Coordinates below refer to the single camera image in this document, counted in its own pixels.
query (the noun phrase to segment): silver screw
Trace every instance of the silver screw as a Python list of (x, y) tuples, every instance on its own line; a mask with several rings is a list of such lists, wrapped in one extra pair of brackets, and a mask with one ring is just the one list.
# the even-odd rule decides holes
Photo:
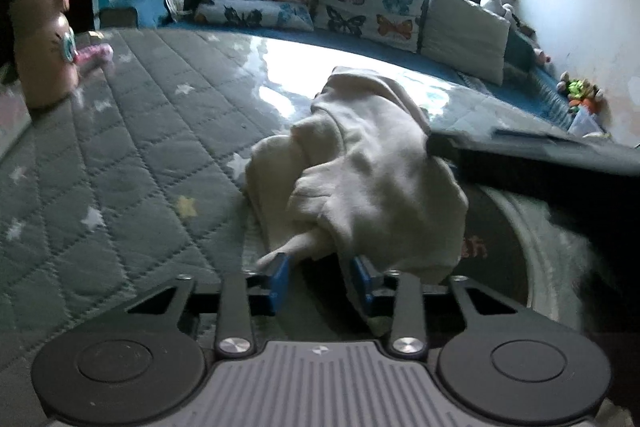
[(239, 337), (229, 337), (228, 339), (220, 341), (218, 347), (225, 353), (245, 353), (251, 347), (251, 343), (248, 340), (241, 339)]
[(424, 343), (415, 337), (396, 339), (392, 346), (398, 353), (404, 353), (406, 355), (412, 355), (424, 349)]

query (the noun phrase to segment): yellow star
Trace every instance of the yellow star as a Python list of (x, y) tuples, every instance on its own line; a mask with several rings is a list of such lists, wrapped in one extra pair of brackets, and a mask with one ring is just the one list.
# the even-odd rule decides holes
[(176, 201), (175, 203), (175, 208), (178, 210), (180, 219), (186, 219), (187, 217), (196, 217), (198, 215), (194, 207), (195, 202), (195, 198), (186, 198), (184, 196), (180, 196), (178, 198), (178, 201)]

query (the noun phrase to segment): toy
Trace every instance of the toy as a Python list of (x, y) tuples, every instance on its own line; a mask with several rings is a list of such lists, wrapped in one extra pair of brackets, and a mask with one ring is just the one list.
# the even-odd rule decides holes
[(15, 64), (28, 108), (59, 102), (78, 86), (79, 65), (95, 68), (111, 60), (108, 44), (78, 53), (73, 30), (64, 12), (69, 0), (13, 0), (9, 9), (14, 26)]
[(540, 48), (535, 48), (533, 50), (533, 53), (536, 56), (537, 65), (544, 66), (545, 64), (548, 64), (549, 62), (551, 62), (551, 57), (547, 55), (544, 51), (542, 51)]
[(587, 79), (572, 80), (569, 73), (565, 71), (560, 76), (560, 82), (556, 86), (560, 94), (566, 95), (569, 99), (569, 112), (575, 116), (580, 106), (584, 106), (590, 114), (598, 114), (600, 105), (604, 100), (604, 92), (596, 84), (591, 84)]
[(512, 5), (502, 4), (502, 0), (480, 0), (480, 6), (491, 13), (507, 19), (511, 25), (516, 25)]

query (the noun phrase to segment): ribbed gray panel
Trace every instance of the ribbed gray panel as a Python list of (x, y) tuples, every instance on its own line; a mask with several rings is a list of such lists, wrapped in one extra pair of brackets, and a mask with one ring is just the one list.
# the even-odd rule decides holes
[(270, 342), (254, 359), (221, 363), (191, 403), (148, 427), (486, 425), (458, 410), (422, 365), (391, 360), (374, 343)]

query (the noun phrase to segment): peach-colored container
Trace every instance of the peach-colored container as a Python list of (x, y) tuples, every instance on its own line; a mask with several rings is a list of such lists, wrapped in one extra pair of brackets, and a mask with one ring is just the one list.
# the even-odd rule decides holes
[(69, 0), (13, 0), (15, 64), (29, 108), (58, 102), (78, 85)]

